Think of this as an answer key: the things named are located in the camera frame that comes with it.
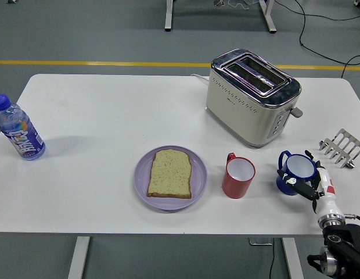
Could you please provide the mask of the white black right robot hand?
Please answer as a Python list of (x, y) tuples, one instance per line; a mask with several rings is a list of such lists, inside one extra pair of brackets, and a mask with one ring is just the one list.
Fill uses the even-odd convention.
[(312, 201), (318, 225), (325, 228), (345, 223), (336, 204), (332, 179), (321, 162), (309, 151), (305, 154), (283, 151), (279, 155), (276, 185), (286, 195), (301, 195)]

